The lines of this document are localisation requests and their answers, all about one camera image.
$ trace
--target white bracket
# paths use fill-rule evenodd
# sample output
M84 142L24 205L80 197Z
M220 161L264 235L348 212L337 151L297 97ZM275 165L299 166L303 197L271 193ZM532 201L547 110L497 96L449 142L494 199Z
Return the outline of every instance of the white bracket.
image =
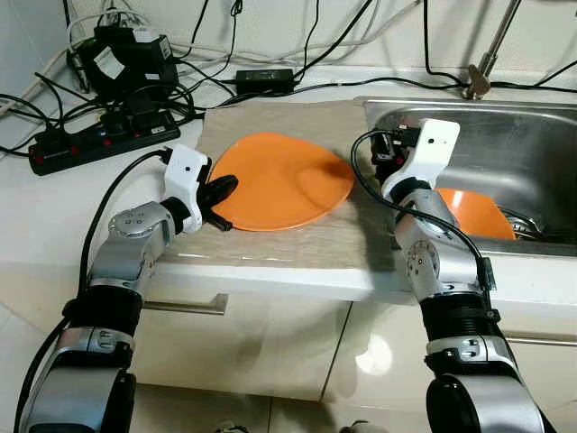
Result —
M417 146L409 151L405 164L400 170L391 174L382 185L382 195L390 199L391 190L402 180L417 178L424 180L431 188L435 187L436 178L449 164L461 127L456 122L445 120L422 119L421 134Z
M206 155L177 144L172 150L169 165L164 173L164 198L179 199L190 212L190 217L184 221L185 233L194 233L202 226L202 214L197 203L197 192L200 186L198 177L203 167L207 165Z

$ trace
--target white countertop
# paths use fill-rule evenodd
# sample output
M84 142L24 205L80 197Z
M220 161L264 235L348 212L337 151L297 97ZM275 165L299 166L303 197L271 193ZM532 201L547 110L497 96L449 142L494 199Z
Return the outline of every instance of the white countertop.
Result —
M325 67L311 74L313 78L307 78L307 84L326 82L337 73L342 80L356 80L366 77L365 70ZM381 83L319 89L273 100L279 103L317 102L359 96L457 98L451 91ZM574 95L545 91L493 89L486 99L575 104ZM88 125L95 120L96 115L89 115L82 122ZM181 131L182 136L178 140L152 147L173 143L195 146L202 131L202 122L184 125ZM3 203L0 210L1 274L25 273L36 276L38 281L47 275L61 274L66 279L66 285L73 286L77 278L81 244L102 195L122 168L150 149L129 152L45 177L34 175L28 163L22 159L3 158L0 161L0 200ZM135 170L115 194L102 222L107 222L120 210L159 199L163 171L164 167L156 161L145 162ZM100 241L104 238L105 230L101 230ZM492 254L490 257L498 286L492 298L498 307L523 309L527 314L533 311L540 317L562 317L571 321L577 318L577 259L506 254ZM411 301L406 282L395 272L375 274L342 269L224 267L160 261L157 275L181 284L206 285L225 292L240 290L328 299ZM7 287L0 290L0 302L18 310L9 290Z

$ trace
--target cabinet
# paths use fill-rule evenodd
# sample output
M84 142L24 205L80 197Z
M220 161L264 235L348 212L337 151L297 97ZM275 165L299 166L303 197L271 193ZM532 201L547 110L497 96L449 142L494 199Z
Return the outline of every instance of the cabinet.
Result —
M154 286L151 299L178 303L217 295ZM133 372L142 383L319 400L349 304L232 293L223 316L144 310Z
M426 411L426 388L433 379L423 362L426 343L417 305L355 303L324 401ZM541 409L565 431L577 431L577 348L535 344L511 347Z

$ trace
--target charger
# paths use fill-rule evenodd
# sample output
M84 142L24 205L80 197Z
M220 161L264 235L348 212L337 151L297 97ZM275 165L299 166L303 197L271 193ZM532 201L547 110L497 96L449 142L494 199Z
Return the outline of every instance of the charger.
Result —
M234 80L236 93L289 93L295 89L292 69L248 69L237 70Z

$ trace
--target black power strip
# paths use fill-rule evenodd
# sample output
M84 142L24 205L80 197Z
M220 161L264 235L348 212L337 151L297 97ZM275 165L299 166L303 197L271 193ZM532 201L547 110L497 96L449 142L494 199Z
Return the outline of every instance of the black power strip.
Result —
M36 144L29 148L28 161L34 173L44 176L179 137L179 127L168 111L149 113L145 118L110 113L75 134L62 129L38 134Z

